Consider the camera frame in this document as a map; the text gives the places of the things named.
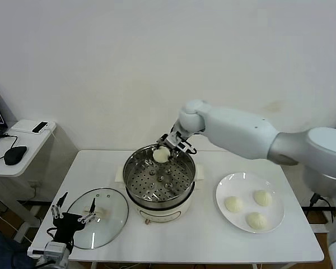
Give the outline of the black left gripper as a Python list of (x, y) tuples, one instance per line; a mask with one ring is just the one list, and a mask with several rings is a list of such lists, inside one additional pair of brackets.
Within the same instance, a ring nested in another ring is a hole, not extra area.
[(57, 228), (53, 241), (58, 243), (72, 243), (74, 234), (83, 229), (83, 223), (90, 222), (95, 218), (95, 198), (93, 198), (88, 214), (85, 216), (64, 212), (62, 213), (62, 206), (67, 197), (66, 192), (55, 205), (51, 206), (51, 213), (53, 217), (62, 217), (53, 220), (53, 225)]

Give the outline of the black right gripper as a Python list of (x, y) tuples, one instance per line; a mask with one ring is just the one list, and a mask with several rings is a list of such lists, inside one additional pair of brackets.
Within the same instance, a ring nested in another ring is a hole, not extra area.
[(190, 132), (184, 129), (180, 124), (175, 124), (170, 133), (163, 134), (157, 140), (157, 149), (160, 147), (174, 147), (172, 149), (172, 157), (177, 157), (180, 153), (186, 152), (187, 145), (178, 145), (179, 143), (186, 141), (190, 137)]

